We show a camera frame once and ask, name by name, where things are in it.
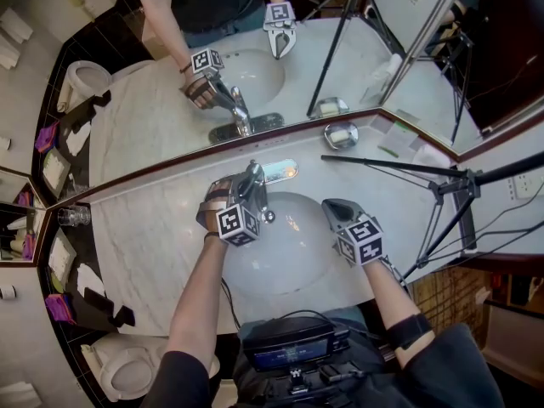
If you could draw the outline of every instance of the tripod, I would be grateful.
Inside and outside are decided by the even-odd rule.
[[[312,12],[310,12],[302,21],[301,23],[304,23],[305,21],[312,18],[315,14],[317,14],[322,9],[326,9],[325,6],[330,2],[331,0],[324,0],[322,3],[320,3],[317,8],[315,8]],[[342,15],[340,16],[340,21],[338,22],[338,27],[336,32],[334,33],[334,37],[332,39],[331,48],[329,49],[329,53],[326,56],[325,64],[323,65],[323,70],[321,70],[320,78],[317,82],[317,86],[314,90],[314,95],[312,96],[312,100],[309,103],[308,111],[306,112],[306,116],[310,117],[312,115],[312,112],[315,107],[315,103],[317,101],[317,97],[320,94],[321,87],[323,86],[323,82],[325,81],[326,73],[329,70],[329,67],[331,66],[332,58],[334,56],[334,53],[336,52],[338,41],[340,39],[340,35],[342,34],[342,30],[344,25],[346,24],[347,19],[351,19],[354,16],[360,17],[366,24],[371,26],[374,30],[377,31],[377,34],[382,38],[382,40],[386,43],[389,50],[393,52],[393,42],[391,40],[391,37],[388,33],[388,28],[385,26],[383,22],[382,15],[380,14],[380,11],[377,8],[376,2],[374,0],[368,0],[370,2],[370,5],[374,9],[374,12],[376,14],[378,28],[377,30],[373,25],[371,25],[366,18],[358,12],[357,9],[357,3],[359,0],[347,0],[346,3],[343,5],[342,9]]]
[[[357,157],[346,157],[346,156],[321,156],[321,160],[324,161],[333,161],[333,162],[348,162],[348,163],[359,163],[361,165],[367,165],[369,167],[388,167],[396,169],[401,172],[413,171],[416,173],[431,173],[444,175],[451,178],[452,180],[444,184],[436,184],[434,181],[429,180],[428,189],[431,190],[434,194],[435,203],[433,211],[431,212],[431,218],[428,221],[427,230],[425,231],[425,236],[423,237],[423,242],[420,247],[419,253],[417,254],[416,262],[406,271],[404,278],[414,272],[416,269],[421,269],[428,264],[429,257],[432,252],[439,246],[439,244],[445,239],[445,237],[450,233],[451,230],[456,226],[457,222],[461,220],[463,215],[470,208],[474,199],[480,198],[480,186],[489,183],[495,183],[502,179],[512,177],[514,175],[519,175],[526,173],[533,169],[537,169],[544,165],[544,151],[534,154],[533,156],[526,157],[522,160],[515,161],[509,165],[503,167],[498,167],[497,169],[492,169],[487,173],[482,173],[481,171],[473,172],[470,169],[464,171],[458,171],[456,169],[446,169],[442,167],[426,167],[421,165],[412,165],[411,163],[400,163],[396,161],[380,161],[372,159],[360,159]],[[380,172],[387,173],[381,169],[377,169]],[[405,178],[399,177],[391,173],[398,179]],[[420,186],[413,181],[407,180],[409,183]],[[453,194],[460,191],[467,191],[467,199],[461,204],[457,209],[457,212],[453,215],[451,221],[445,226],[445,228],[436,236],[433,240],[434,232],[439,222],[440,214],[442,212],[442,207],[444,205],[444,195]]]
[[[460,39],[461,41],[457,44],[455,48],[451,48],[451,43],[457,39]],[[461,115],[462,115],[462,108],[465,105],[465,101],[467,99],[467,90],[468,90],[468,80],[470,78],[470,69],[473,59],[473,46],[474,42],[470,40],[470,38],[467,36],[466,33],[463,31],[459,31],[452,37],[447,37],[445,39],[440,39],[436,42],[431,42],[428,47],[435,47],[439,44],[445,44],[445,46],[448,48],[448,51],[450,52],[450,55],[446,58],[445,56],[421,56],[417,60],[423,60],[423,61],[431,61],[431,62],[440,62],[445,64],[442,75],[445,74],[446,71],[450,71],[450,77],[451,77],[451,84],[453,87],[453,107],[455,111],[455,124],[453,127],[453,134],[451,135],[451,144],[456,140],[457,136],[457,130],[459,130],[459,124],[461,123]],[[467,48],[467,68],[465,70],[465,78],[462,83],[462,90],[461,90],[461,98],[458,97],[456,87],[457,87],[457,70],[454,62],[459,57],[459,55],[462,53],[464,48]]]

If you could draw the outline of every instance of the soap dish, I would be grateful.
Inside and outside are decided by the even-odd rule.
[[[337,142],[332,141],[332,134],[335,132],[346,131],[348,137]],[[338,122],[329,124],[324,131],[325,140],[333,150],[346,150],[357,145],[359,140],[359,130],[352,122]]]

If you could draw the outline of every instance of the screen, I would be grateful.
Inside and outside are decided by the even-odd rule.
[[[290,345],[253,356],[258,369],[273,369],[304,362],[326,355],[328,340],[316,340],[304,344]]]

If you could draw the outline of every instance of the cable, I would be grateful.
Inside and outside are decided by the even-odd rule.
[[[227,281],[224,280],[224,278],[221,278],[221,287],[223,288],[223,292],[225,296],[227,297],[227,301],[229,301],[230,312],[232,313],[232,318],[235,322],[236,329],[239,330],[240,322],[238,321],[238,317],[236,317],[235,306],[232,303],[232,293],[230,292],[229,285],[227,284]]]
[[[281,317],[279,317],[278,319],[285,319],[286,317],[289,317],[289,316],[292,316],[292,315],[299,315],[300,313],[310,313],[311,315],[317,315],[319,316],[322,320],[325,320],[327,322],[329,322],[331,325],[333,326],[336,326],[335,322],[334,322],[334,318],[330,319],[328,317],[326,317],[324,314],[322,313],[319,313],[317,311],[313,311],[312,309],[300,309],[300,310],[297,310],[297,311],[292,311],[291,313],[287,313],[287,314],[284,314],[282,315]],[[363,331],[363,330],[359,330],[357,328],[353,328],[352,326],[349,326],[349,325],[345,325],[347,328],[349,328],[349,330],[351,331],[355,331],[355,332],[358,332],[359,334],[363,335],[363,336],[367,336],[369,338],[374,338],[375,340],[383,340],[382,337],[376,335],[376,334],[373,334],[371,332],[368,332],[368,331]]]
[[[517,239],[521,239],[525,235],[528,235],[529,233],[532,233],[533,231],[538,230],[542,225],[544,225],[544,220],[539,222],[538,224],[533,225],[532,227],[525,228],[525,229],[504,229],[504,230],[498,230],[498,231],[488,231],[486,233],[483,233],[482,235],[479,235],[476,239],[474,239],[473,241],[468,243],[465,247],[463,247],[463,248],[461,248],[461,249],[459,249],[459,250],[457,250],[455,252],[450,252],[448,254],[445,254],[445,255],[443,255],[441,257],[430,258],[429,260],[427,260],[427,263],[430,263],[430,262],[433,262],[433,261],[436,261],[436,260],[441,260],[442,258],[451,257],[452,255],[456,255],[459,252],[462,252],[465,249],[467,249],[468,247],[470,247],[474,242],[478,241],[480,238],[484,237],[485,235],[506,235],[506,234],[523,233],[518,238],[513,240],[513,241],[516,241]],[[508,241],[504,245],[499,246],[497,249],[505,247],[509,243],[512,243],[512,241]],[[492,252],[493,251],[490,251],[490,252],[487,252],[486,254],[479,254],[479,255],[487,255],[487,254],[492,253]]]
[[[480,257],[483,257],[484,255],[492,254],[493,252],[498,251],[499,249],[505,247],[506,245],[510,245],[511,243],[514,243],[515,241],[521,239],[522,237],[527,236],[528,234],[532,233],[533,231],[534,231],[533,229],[531,231],[526,231],[522,235],[519,235],[518,237],[514,237],[510,241],[508,241],[506,243],[503,243],[502,245],[496,247],[495,249],[492,249],[491,251],[484,252],[483,254],[476,254],[476,255],[473,255],[472,257],[465,258],[464,260],[462,260],[459,263],[451,264],[449,266],[445,266],[444,268],[436,269],[436,270],[434,270],[432,272],[432,274],[437,274],[438,272],[442,272],[443,270],[446,270],[446,269],[449,269],[449,268],[455,268],[456,266],[459,266],[460,264],[466,263],[467,261],[470,261],[470,260],[472,260],[474,258],[480,258]]]
[[[516,206],[516,207],[510,207],[510,208],[507,208],[506,210],[503,210],[502,212],[500,212],[492,221],[490,221],[489,223],[487,223],[486,225],[484,225],[483,227],[477,229],[476,231],[474,231],[474,234],[476,233],[479,233],[480,231],[483,231],[485,230],[486,228],[490,227],[498,218],[500,218],[504,213],[508,213],[508,212],[512,212],[514,210],[518,210],[519,208],[522,208],[522,207],[525,207],[525,206],[528,206],[537,196],[538,194],[540,193],[540,191],[542,190],[542,188],[544,187],[544,182],[542,182],[541,186],[538,188],[538,190],[536,191],[536,193],[530,198],[530,200],[528,200],[527,202],[524,202],[523,204],[520,204],[519,206]],[[432,254],[429,255],[429,257],[432,257],[433,255],[436,255],[438,252],[446,249],[447,247],[453,245],[454,243],[457,243],[458,241],[462,241],[463,239],[466,239],[467,237],[470,237],[472,235],[469,234],[469,235],[464,235],[463,237],[460,237],[459,239],[455,239],[454,241],[451,241],[450,243],[448,243],[447,245],[444,245],[442,246],[440,249],[438,249],[437,251],[433,252]]]

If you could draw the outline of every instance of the black sleeve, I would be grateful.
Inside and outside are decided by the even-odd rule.
[[[484,356],[464,324],[441,332],[406,365],[403,375],[416,405],[504,407]]]
[[[185,352],[166,352],[142,408],[212,405],[206,367]]]

